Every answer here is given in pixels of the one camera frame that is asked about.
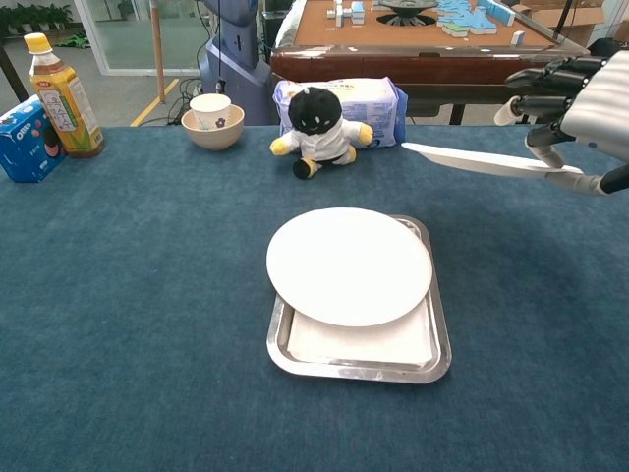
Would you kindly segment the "brown mahjong table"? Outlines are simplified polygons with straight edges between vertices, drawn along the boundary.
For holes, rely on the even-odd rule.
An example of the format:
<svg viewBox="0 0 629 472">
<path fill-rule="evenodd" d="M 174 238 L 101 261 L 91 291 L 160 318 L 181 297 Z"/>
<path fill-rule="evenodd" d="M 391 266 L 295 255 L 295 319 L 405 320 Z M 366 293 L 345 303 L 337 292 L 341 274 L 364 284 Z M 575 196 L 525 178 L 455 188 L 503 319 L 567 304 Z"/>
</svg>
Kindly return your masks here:
<svg viewBox="0 0 629 472">
<path fill-rule="evenodd" d="M 497 34 L 454 37 L 437 25 L 386 25 L 377 0 L 363 2 L 365 22 L 338 29 L 325 14 L 331 0 L 294 0 L 270 54 L 273 75 L 293 82 L 387 77 L 408 94 L 411 114 L 451 104 L 459 123 L 467 105 L 504 103 L 513 92 L 508 76 L 587 52 L 522 14 Z M 516 30 L 525 32 L 519 46 L 511 44 Z"/>
</svg>

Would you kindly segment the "small mahjong tile cluster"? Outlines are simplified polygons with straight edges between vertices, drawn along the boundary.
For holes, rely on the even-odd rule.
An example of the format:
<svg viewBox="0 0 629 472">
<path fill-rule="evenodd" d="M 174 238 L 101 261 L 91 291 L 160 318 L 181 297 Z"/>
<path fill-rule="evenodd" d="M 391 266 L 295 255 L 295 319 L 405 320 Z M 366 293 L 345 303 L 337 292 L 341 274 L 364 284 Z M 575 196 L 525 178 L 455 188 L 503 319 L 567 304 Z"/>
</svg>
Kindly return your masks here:
<svg viewBox="0 0 629 472">
<path fill-rule="evenodd" d="M 326 17 L 333 20 L 339 29 L 346 23 L 361 26 L 365 22 L 366 9 L 361 0 L 352 0 L 345 5 L 343 0 L 331 0 L 325 10 Z"/>
</svg>

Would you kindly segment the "wooden pole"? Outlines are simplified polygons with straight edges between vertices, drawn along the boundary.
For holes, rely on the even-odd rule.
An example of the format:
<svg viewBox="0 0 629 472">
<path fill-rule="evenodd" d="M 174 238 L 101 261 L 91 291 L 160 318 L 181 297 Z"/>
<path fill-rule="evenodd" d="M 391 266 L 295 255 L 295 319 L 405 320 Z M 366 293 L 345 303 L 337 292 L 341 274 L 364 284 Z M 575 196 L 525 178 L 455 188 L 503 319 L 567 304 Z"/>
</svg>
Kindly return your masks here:
<svg viewBox="0 0 629 472">
<path fill-rule="evenodd" d="M 152 46 L 155 61 L 155 71 L 157 79 L 158 100 L 160 103 L 165 102 L 165 83 L 163 70 L 163 55 L 161 44 L 161 29 L 159 20 L 159 10 L 157 0 L 149 0 L 150 21 L 152 30 Z"/>
</svg>

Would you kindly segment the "brown cardboard box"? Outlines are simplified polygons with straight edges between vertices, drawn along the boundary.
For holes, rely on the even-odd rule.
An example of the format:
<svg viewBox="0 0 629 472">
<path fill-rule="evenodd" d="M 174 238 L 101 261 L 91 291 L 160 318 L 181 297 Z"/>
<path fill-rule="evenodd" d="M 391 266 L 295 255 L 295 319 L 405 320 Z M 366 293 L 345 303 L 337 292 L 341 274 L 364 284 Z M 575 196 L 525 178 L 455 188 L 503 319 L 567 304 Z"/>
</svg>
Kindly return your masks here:
<svg viewBox="0 0 629 472">
<path fill-rule="evenodd" d="M 603 1 L 518 0 L 513 9 L 530 17 L 534 22 L 554 30 L 559 25 L 567 3 L 571 2 L 560 34 L 581 46 L 587 46 L 595 26 L 605 22 Z"/>
</svg>

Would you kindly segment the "white paper cup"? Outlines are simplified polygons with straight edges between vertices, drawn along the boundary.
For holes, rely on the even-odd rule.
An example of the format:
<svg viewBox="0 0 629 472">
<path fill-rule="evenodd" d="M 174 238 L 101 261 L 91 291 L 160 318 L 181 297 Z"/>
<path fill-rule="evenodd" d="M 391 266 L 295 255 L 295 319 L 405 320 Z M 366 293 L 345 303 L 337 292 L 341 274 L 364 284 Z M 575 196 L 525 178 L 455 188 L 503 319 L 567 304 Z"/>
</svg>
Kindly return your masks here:
<svg viewBox="0 0 629 472">
<path fill-rule="evenodd" d="M 221 93 L 204 93 L 190 102 L 193 114 L 202 130 L 223 128 L 227 124 L 231 99 Z"/>
</svg>

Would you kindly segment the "blue felt table cloth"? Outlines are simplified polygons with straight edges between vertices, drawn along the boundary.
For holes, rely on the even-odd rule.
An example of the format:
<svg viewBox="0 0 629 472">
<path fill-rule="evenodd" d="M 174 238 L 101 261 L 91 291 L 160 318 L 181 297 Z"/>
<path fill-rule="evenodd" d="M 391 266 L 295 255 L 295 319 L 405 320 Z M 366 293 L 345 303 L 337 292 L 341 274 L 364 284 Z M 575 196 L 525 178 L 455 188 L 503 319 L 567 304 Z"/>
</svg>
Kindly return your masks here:
<svg viewBox="0 0 629 472">
<path fill-rule="evenodd" d="M 110 128 L 39 184 L 0 175 L 0 472 L 629 472 L 629 191 L 399 147 L 301 181 L 274 136 Z M 272 363 L 266 247 L 319 207 L 428 228 L 444 378 Z"/>
</svg>

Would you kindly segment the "square metal tray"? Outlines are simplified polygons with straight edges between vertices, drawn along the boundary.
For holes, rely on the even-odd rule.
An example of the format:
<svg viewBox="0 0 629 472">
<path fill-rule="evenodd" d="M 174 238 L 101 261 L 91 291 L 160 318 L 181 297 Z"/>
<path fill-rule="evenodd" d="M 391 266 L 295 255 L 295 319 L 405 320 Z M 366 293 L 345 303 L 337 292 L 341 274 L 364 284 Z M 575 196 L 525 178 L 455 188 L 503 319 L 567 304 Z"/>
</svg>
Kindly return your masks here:
<svg viewBox="0 0 629 472">
<path fill-rule="evenodd" d="M 410 216 L 389 216 L 410 228 L 421 239 L 427 246 L 432 260 L 427 229 Z M 266 340 L 269 357 L 279 368 L 300 376 L 403 384 L 429 384 L 439 380 L 450 368 L 452 352 L 433 261 L 432 267 L 432 282 L 428 294 L 422 301 L 428 304 L 429 335 L 432 349 L 432 358 L 426 363 L 416 365 L 336 359 L 320 363 L 304 362 L 296 359 L 288 352 L 288 341 L 293 318 L 298 311 L 277 294 L 272 283 L 271 285 L 275 291 L 275 301 Z"/>
</svg>

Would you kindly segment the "blue grey machine base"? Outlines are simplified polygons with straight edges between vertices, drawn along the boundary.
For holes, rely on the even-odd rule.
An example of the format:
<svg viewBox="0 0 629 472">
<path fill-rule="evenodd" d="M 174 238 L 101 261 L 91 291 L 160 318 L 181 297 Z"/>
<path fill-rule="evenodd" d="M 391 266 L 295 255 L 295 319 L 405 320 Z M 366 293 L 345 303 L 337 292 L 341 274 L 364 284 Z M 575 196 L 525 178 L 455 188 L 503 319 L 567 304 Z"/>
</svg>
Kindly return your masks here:
<svg viewBox="0 0 629 472">
<path fill-rule="evenodd" d="M 247 126 L 277 122 L 271 69 L 260 58 L 258 0 L 201 0 L 217 17 L 218 31 L 199 60 L 201 90 L 223 93 L 245 110 Z"/>
</svg>

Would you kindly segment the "green potted plants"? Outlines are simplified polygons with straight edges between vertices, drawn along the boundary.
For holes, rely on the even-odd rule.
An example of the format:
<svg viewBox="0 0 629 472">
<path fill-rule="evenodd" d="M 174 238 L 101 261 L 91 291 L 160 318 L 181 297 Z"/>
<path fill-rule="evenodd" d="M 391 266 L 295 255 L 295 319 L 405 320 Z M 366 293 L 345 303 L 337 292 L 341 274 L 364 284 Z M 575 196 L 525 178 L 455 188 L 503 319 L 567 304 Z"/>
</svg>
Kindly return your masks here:
<svg viewBox="0 0 629 472">
<path fill-rule="evenodd" d="M 69 4 L 25 4 L 16 0 L 11 6 L 8 0 L 0 0 L 0 37 L 23 33 L 64 30 L 73 22 Z"/>
</svg>

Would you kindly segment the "mahjong tile pile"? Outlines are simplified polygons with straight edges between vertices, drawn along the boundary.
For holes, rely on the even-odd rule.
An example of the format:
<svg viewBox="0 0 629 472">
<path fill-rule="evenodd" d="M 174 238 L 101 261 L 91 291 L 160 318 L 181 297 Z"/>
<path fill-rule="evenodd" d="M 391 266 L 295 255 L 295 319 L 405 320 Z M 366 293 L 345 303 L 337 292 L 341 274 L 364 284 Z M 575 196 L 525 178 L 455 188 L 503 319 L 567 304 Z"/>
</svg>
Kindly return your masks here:
<svg viewBox="0 0 629 472">
<path fill-rule="evenodd" d="M 454 37 L 497 34 L 497 23 L 511 27 L 515 11 L 498 0 L 438 0 L 437 26 Z"/>
</svg>

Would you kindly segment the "white round plate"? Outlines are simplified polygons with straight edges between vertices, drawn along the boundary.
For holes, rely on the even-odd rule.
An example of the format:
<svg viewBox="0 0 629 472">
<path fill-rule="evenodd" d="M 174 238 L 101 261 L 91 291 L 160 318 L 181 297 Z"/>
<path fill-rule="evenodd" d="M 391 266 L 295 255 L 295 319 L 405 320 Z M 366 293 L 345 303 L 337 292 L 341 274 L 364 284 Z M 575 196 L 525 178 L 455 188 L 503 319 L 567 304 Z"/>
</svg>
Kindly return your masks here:
<svg viewBox="0 0 629 472">
<path fill-rule="evenodd" d="M 540 160 L 519 156 L 434 147 L 408 142 L 402 143 L 401 146 L 420 154 L 435 164 L 487 175 L 516 178 L 543 178 L 546 174 L 583 176 L 583 171 L 577 167 L 565 165 L 560 168 L 553 168 Z"/>
<path fill-rule="evenodd" d="M 297 215 L 271 237 L 266 270 L 277 294 L 316 321 L 345 327 L 384 325 L 409 314 L 428 294 L 427 246 L 397 219 L 359 207 Z"/>
</svg>

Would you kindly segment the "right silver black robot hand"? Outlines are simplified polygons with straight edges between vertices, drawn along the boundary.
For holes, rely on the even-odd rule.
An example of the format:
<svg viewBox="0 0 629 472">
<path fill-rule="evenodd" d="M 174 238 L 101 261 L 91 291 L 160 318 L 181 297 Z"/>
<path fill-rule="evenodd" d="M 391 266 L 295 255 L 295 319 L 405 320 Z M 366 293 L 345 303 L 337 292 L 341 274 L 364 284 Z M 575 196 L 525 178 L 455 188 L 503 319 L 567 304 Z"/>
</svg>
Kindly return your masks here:
<svg viewBox="0 0 629 472">
<path fill-rule="evenodd" d="M 516 72 L 505 85 L 546 92 L 513 95 L 495 113 L 494 123 L 506 126 L 525 115 L 544 121 L 528 133 L 525 144 L 552 169 L 547 181 L 591 196 L 629 189 L 629 50 L 610 57 L 562 58 Z M 624 164 L 603 175 L 564 172 L 565 160 L 554 147 L 564 142 L 580 143 Z"/>
</svg>

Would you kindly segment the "blue white tissue pack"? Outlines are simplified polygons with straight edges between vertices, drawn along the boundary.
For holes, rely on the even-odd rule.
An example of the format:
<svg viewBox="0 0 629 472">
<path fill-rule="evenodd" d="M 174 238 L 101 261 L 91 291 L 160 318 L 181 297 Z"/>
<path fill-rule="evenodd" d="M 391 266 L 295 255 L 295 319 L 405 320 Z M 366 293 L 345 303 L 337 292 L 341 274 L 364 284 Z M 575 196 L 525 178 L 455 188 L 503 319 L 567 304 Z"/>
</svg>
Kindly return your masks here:
<svg viewBox="0 0 629 472">
<path fill-rule="evenodd" d="M 326 82 L 296 83 L 279 81 L 272 99 L 280 118 L 280 134 L 292 129 L 288 108 L 292 97 L 305 88 L 333 92 L 342 106 L 343 117 L 370 125 L 374 131 L 369 148 L 394 147 L 406 141 L 406 113 L 409 97 L 387 78 L 340 79 Z"/>
</svg>

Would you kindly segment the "black headed plush doll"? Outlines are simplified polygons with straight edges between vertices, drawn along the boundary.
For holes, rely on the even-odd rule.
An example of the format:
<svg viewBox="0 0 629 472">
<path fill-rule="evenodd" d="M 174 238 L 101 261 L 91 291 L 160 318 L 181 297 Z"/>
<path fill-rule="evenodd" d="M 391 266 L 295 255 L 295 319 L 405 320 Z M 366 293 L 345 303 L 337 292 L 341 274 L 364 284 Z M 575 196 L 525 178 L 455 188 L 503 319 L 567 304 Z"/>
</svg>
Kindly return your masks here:
<svg viewBox="0 0 629 472">
<path fill-rule="evenodd" d="M 312 178 L 322 167 L 348 165 L 357 159 L 353 143 L 367 146 L 373 141 L 370 125 L 343 117 L 339 98 L 330 90 L 308 87 L 291 98 L 288 107 L 292 129 L 275 139 L 269 150 L 275 156 L 299 150 L 294 175 Z"/>
</svg>

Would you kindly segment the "blue Oreo cookie box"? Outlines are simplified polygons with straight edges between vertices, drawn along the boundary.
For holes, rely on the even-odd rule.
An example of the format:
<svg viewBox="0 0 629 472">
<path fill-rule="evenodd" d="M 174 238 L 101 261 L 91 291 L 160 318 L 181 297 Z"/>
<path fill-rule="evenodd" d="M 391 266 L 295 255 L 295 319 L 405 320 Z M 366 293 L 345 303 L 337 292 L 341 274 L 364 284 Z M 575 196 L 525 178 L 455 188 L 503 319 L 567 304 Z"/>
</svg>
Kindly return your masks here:
<svg viewBox="0 0 629 472">
<path fill-rule="evenodd" d="M 67 155 L 37 95 L 0 116 L 0 165 L 12 181 L 41 182 Z"/>
</svg>

